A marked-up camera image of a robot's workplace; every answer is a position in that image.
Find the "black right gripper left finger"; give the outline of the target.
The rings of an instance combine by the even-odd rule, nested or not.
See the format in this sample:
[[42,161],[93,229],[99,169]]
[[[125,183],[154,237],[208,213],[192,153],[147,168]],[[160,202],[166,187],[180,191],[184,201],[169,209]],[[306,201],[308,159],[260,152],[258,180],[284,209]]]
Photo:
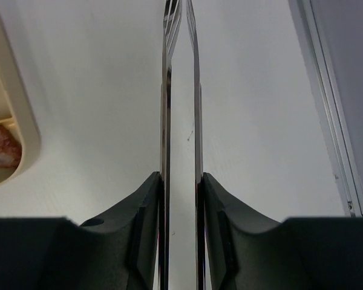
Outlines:
[[65,217],[0,218],[0,289],[151,289],[161,177],[76,225]]

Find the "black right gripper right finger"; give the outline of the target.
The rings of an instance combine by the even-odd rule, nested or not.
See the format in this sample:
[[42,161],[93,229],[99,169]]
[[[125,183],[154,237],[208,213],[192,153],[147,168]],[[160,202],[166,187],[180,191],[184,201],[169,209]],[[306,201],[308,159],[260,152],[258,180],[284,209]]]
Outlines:
[[363,217],[277,222],[202,181],[214,289],[363,289]]

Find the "brown fried chicken piece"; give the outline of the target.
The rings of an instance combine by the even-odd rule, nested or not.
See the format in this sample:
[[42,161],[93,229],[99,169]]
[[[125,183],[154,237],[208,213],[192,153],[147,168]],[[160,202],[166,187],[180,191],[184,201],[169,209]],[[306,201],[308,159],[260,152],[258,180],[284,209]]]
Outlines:
[[21,161],[22,147],[18,140],[0,125],[0,168],[17,167]]

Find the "metal food tongs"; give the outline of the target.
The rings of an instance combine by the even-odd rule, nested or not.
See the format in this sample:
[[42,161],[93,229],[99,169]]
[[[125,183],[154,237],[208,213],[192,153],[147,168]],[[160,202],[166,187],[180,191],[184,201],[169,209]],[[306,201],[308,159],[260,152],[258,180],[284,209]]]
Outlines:
[[[194,61],[195,280],[197,289],[206,289],[202,96],[198,37],[192,1],[186,2],[186,20]],[[169,288],[172,57],[181,21],[182,2],[166,1],[163,17],[162,96],[160,117],[160,175],[163,189],[159,194],[159,289]]]

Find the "beige lunch box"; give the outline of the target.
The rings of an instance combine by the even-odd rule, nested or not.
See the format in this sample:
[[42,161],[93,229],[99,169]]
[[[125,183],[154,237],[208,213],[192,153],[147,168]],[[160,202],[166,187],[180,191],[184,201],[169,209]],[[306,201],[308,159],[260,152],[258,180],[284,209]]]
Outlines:
[[0,17],[0,125],[22,147],[19,165],[0,168],[0,185],[24,173],[39,156],[41,138],[13,50]]

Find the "aluminium rail frame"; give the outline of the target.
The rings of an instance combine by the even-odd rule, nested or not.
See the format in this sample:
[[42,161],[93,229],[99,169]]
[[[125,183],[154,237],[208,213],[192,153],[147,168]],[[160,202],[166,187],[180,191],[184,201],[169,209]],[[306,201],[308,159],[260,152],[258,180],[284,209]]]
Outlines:
[[315,1],[289,1],[335,183],[347,216],[363,218],[363,187]]

